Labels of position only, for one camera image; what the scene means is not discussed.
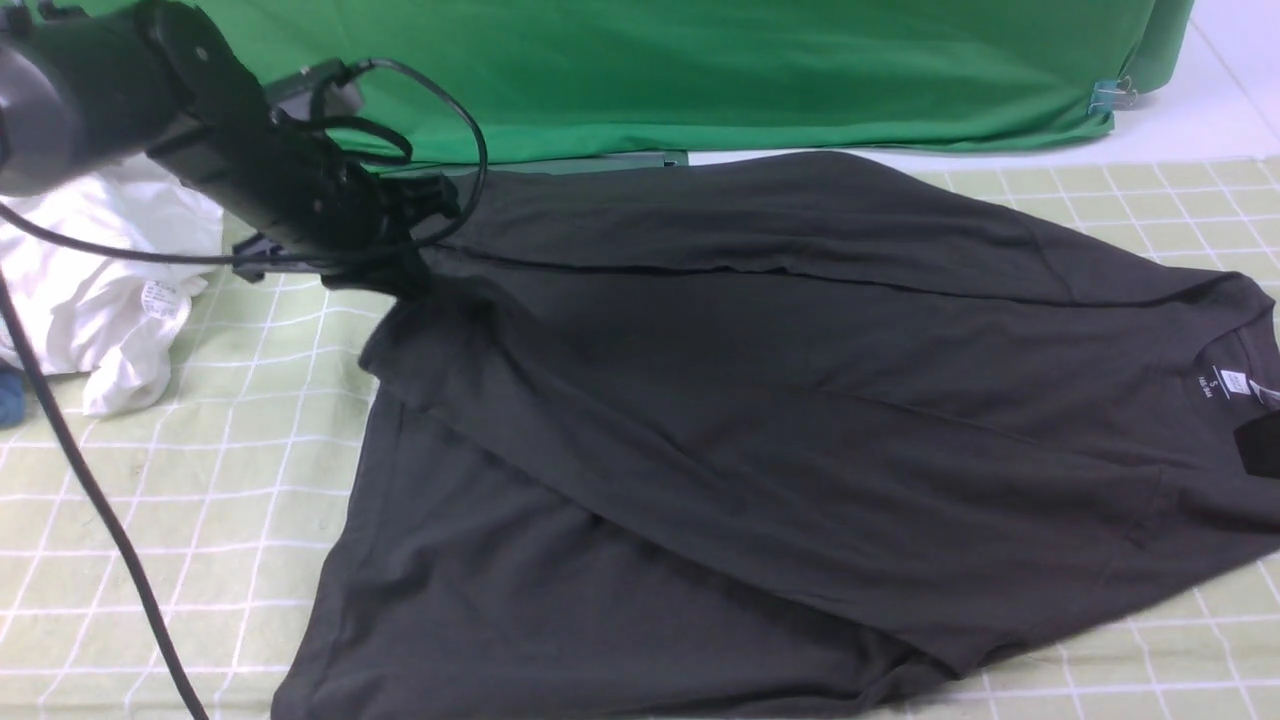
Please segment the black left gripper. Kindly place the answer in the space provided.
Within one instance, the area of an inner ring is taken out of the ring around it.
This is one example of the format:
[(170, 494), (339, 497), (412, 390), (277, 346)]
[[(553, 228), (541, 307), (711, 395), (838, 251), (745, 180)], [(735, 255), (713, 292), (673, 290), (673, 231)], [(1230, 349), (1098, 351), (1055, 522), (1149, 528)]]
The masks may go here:
[(444, 217), (447, 238), (463, 224), (456, 184), (444, 176), (370, 174), (321, 131), (273, 108), (229, 47), (154, 40), (180, 102), (180, 118), (150, 156), (183, 184), (255, 228), (236, 272), (311, 272), (329, 290), (421, 293), (430, 272), (426, 236)]

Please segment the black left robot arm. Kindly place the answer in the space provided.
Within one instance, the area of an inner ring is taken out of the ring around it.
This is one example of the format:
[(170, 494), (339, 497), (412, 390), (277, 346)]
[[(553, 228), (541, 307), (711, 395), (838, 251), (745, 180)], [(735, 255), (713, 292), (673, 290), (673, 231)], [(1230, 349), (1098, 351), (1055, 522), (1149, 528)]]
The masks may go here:
[[(467, 197), (442, 174), (385, 177), (407, 167), (407, 138), (358, 111), (361, 76), (401, 73), (472, 131), (477, 173)], [(227, 255), (110, 249), (3, 218), (38, 240), (101, 258), (229, 266), (256, 283), (315, 274), (329, 290), (397, 299), (422, 293), (425, 247), (475, 213), (488, 150), (474, 117), (398, 61), (330, 59), (262, 85), (202, 9), (136, 1), (102, 15), (52, 1), (3, 4), (3, 195), (27, 199), (136, 155), (248, 224)]]

